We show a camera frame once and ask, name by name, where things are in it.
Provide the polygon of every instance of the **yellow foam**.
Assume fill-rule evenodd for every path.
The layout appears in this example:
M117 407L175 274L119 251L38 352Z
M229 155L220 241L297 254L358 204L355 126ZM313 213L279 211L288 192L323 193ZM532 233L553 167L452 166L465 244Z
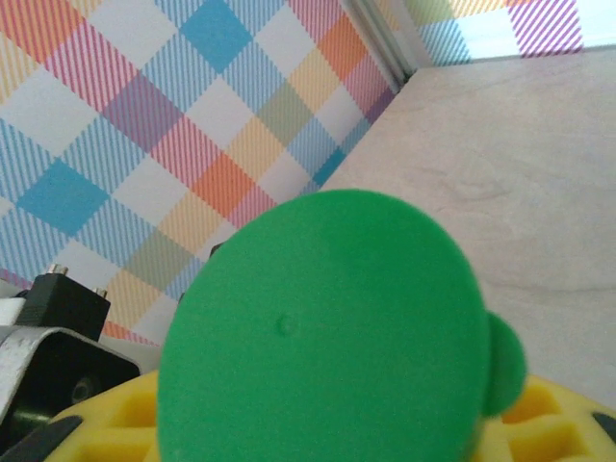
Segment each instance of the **yellow foam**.
M56 419L84 422L46 462L160 462L157 386L152 372L63 411ZM472 462L614 462L616 445L593 412L616 419L613 410L532 376L514 407L486 423Z

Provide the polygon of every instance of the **metal pin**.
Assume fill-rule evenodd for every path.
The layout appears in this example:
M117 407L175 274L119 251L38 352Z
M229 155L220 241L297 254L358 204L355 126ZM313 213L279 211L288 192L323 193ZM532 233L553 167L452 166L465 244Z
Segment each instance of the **metal pin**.
M62 265L58 265L57 263L54 263L53 265L49 267L47 272L51 274L62 274L66 276L66 274L68 273L68 268L63 267Z
M107 298L107 291L105 289L101 289L100 287L97 287L96 289L94 289L94 292L98 296L102 296L103 298Z

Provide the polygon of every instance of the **pastel plaid paper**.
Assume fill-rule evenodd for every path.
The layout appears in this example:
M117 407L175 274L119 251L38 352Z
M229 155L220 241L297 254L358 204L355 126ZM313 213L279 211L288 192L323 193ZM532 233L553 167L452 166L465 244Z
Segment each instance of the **pastel plaid paper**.
M0 66L0 277L62 263L143 343L394 96L335 0L0 0Z
M374 0L401 47L394 4L406 9L435 65L534 58L616 44L616 2L605 0Z

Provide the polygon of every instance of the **black plastic part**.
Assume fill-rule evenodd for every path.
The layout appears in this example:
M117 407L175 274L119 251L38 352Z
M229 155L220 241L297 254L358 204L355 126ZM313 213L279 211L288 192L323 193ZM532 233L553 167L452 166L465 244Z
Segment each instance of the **black plastic part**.
M127 359L72 335L44 338L0 422L0 455L66 408L140 375Z
M601 426L603 431L607 433L607 436L612 440L612 443L616 445L616 419L609 417L602 412L593 412L593 417L597 424Z
M42 462L84 420L68 416L37 428L0 456L0 462Z
M58 273L37 276L15 324L65 327L98 341L111 303Z

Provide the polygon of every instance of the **beige surface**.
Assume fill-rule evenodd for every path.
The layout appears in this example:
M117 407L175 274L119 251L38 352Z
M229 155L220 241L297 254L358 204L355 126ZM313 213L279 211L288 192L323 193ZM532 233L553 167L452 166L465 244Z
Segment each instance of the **beige surface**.
M325 189L435 217L531 370L616 408L616 51L416 74Z

